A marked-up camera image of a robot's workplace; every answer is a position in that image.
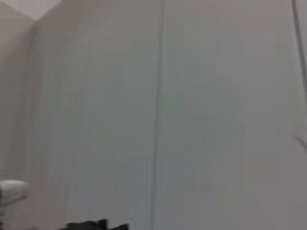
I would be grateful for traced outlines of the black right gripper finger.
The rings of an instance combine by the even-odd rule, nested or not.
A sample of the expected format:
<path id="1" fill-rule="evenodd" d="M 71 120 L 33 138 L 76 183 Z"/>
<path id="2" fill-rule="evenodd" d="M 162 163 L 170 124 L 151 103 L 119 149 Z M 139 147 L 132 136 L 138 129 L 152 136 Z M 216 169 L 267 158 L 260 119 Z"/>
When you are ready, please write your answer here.
<path id="1" fill-rule="evenodd" d="M 89 220 L 66 224 L 61 230 L 107 230 L 108 219 Z"/>
<path id="2" fill-rule="evenodd" d="M 128 223 L 108 228 L 108 230 L 129 230 L 129 229 L 130 225 Z"/>

